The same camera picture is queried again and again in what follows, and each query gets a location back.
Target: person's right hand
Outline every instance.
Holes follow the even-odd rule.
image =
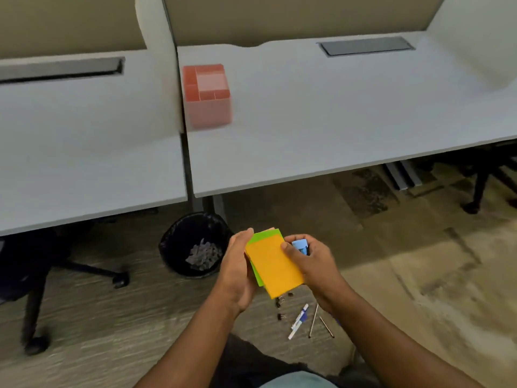
[[[291,242],[302,239],[309,244],[309,255],[291,245]],[[282,250],[298,266],[320,307],[334,314],[336,301],[354,291],[341,276],[329,247],[308,234],[289,235],[285,241]]]

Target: forearm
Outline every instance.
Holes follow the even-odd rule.
[[[353,290],[333,302],[333,312],[388,387],[482,387],[400,331]]]
[[[212,292],[171,348],[135,388],[205,388],[210,384],[238,314]]]

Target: wooden floor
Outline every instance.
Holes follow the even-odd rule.
[[[230,227],[309,233],[333,250],[349,283],[411,337],[487,387],[517,381],[517,210],[491,179],[478,215],[468,202],[473,180],[437,165],[425,184],[394,191],[378,167],[233,192],[224,196]],[[0,381],[10,388],[128,387],[165,352],[204,300],[215,277],[187,280],[163,266],[162,234],[187,204],[98,224],[75,245],[73,259],[129,267],[129,287],[52,271],[40,327],[53,336],[39,356],[23,355],[18,337],[23,301],[0,307]],[[261,291],[235,331],[263,352],[338,372],[351,344],[325,316],[336,339],[316,323],[292,341],[289,326],[308,302],[306,287],[277,308]]]

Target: trash can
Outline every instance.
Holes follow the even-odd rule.
[[[219,215],[197,212],[178,219],[158,248],[170,270],[188,278],[203,278],[217,272],[232,235]]]

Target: table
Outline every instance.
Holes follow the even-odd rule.
[[[180,46],[184,65],[223,64],[230,125],[186,125],[196,197],[515,138],[515,123],[470,125],[498,88],[424,32],[416,50],[328,58],[319,42]]]
[[[187,199],[179,130],[147,50],[124,74],[0,85],[0,236]]]

